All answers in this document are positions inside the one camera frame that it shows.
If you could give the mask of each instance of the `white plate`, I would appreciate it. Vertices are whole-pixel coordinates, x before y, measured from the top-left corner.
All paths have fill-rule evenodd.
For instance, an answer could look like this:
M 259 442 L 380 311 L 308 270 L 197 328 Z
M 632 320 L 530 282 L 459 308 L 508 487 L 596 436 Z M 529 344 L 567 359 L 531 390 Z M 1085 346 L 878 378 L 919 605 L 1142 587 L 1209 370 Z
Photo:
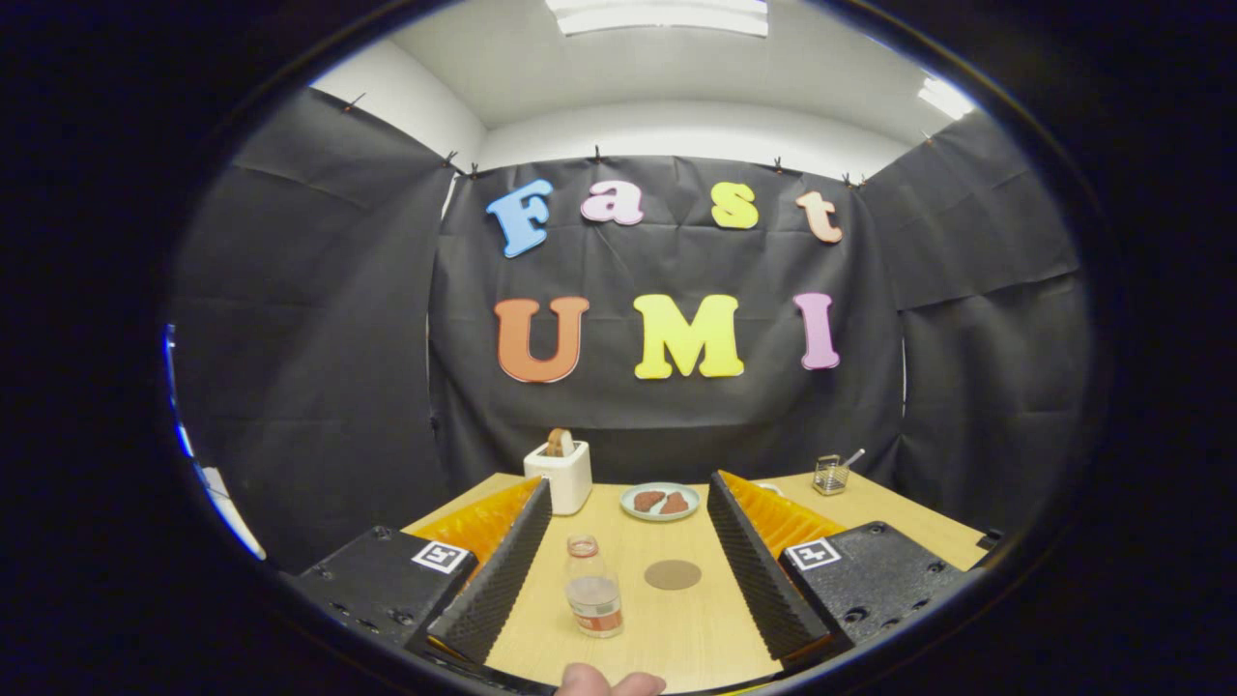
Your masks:
M 683 499 L 688 502 L 688 509 L 682 513 L 674 513 L 673 516 L 659 516 L 662 506 L 666 504 L 666 498 L 657 502 L 656 506 L 649 508 L 647 513 L 641 513 L 636 509 L 636 496 L 646 491 L 661 491 L 666 493 L 666 498 L 670 497 L 670 493 L 682 493 Z M 648 522 L 674 522 L 680 520 L 700 507 L 700 494 L 678 483 L 641 483 L 640 486 L 632 486 L 627 491 L 622 492 L 622 497 L 618 499 L 618 504 L 622 506 L 623 511 L 627 511 L 628 516 L 640 518 Z

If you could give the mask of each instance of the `white ceiling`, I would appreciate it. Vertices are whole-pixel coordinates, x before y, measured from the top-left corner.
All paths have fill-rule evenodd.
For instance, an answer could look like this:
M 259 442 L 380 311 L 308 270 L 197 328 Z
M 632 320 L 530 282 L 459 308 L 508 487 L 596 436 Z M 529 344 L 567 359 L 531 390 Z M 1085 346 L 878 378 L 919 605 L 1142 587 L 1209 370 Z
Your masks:
M 391 41 L 490 129 L 667 99 L 776 106 L 908 145 L 950 122 L 917 96 L 923 70 L 805 0 L 771 0 L 768 38 L 678 27 L 564 37 L 543 0 L 466 0 Z

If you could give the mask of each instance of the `foam letter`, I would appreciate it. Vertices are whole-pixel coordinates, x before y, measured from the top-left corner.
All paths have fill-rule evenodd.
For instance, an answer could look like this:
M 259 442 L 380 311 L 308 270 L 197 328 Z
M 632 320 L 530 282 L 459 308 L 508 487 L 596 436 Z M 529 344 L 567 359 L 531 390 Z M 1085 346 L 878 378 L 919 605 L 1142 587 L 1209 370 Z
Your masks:
M 803 333 L 808 340 L 803 370 L 836 368 L 842 360 L 834 354 L 834 336 L 829 333 L 829 305 L 834 303 L 833 298 L 820 292 L 804 292 L 794 295 L 794 303 L 803 309 Z
M 548 361 L 528 354 L 528 333 L 539 307 L 533 299 L 503 299 L 494 305 L 499 314 L 499 366 L 520 382 L 558 382 L 580 362 L 580 314 L 589 308 L 589 300 L 558 297 L 549 303 L 558 314 L 558 350 Z
M 513 258 L 524 251 L 546 241 L 546 230 L 533 226 L 531 220 L 546 224 L 549 219 L 549 208 L 542 195 L 549 195 L 554 187 L 544 178 L 522 185 L 494 203 L 486 205 L 485 211 L 492 213 L 502 225 L 502 234 L 507 237 L 507 247 L 502 253 Z
M 644 360 L 636 366 L 640 380 L 670 377 L 667 347 L 683 377 L 691 375 L 701 347 L 700 375 L 704 377 L 743 375 L 743 363 L 735 347 L 738 300 L 730 294 L 709 294 L 701 299 L 690 325 L 668 294 L 641 294 L 633 304 L 644 314 Z
M 842 237 L 840 226 L 829 224 L 829 213 L 834 211 L 834 204 L 820 197 L 819 190 L 811 190 L 794 199 L 794 204 L 808 213 L 808 226 L 816 239 L 836 244 Z
M 719 226 L 735 229 L 751 229 L 761 218 L 756 205 L 756 193 L 746 183 L 730 183 L 722 180 L 713 187 L 713 219 Z
M 604 223 L 615 220 L 618 224 L 636 224 L 644 219 L 640 209 L 640 187 L 626 180 L 600 180 L 589 188 L 591 198 L 580 203 L 580 214 Z

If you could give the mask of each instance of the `screw hole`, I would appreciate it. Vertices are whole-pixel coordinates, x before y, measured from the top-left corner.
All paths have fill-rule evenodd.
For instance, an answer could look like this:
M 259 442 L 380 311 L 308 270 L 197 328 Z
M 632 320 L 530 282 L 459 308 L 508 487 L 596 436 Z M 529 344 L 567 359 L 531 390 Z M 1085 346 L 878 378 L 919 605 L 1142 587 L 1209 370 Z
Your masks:
M 412 626 L 412 612 L 391 609 L 390 612 L 387 612 L 387 616 L 391 617 L 395 621 L 395 623 L 400 626 Z
M 866 607 L 855 607 L 852 609 L 849 609 L 845 614 L 842 614 L 842 621 L 846 623 L 858 623 L 866 618 L 867 618 Z

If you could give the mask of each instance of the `pen holder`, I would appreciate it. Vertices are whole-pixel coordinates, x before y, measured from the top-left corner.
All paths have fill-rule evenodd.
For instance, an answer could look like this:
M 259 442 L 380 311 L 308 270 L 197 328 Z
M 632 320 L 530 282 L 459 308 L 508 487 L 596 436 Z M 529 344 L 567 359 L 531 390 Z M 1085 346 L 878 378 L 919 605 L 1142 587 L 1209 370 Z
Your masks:
M 574 516 L 584 507 L 593 491 L 593 462 L 589 444 L 575 441 L 575 451 L 565 457 L 547 457 L 548 443 L 524 457 L 524 478 L 543 476 L 549 480 L 553 514 Z
M 821 496 L 837 496 L 846 491 L 846 480 L 850 477 L 850 465 L 844 465 L 837 455 L 816 459 L 816 473 L 811 478 L 811 487 Z

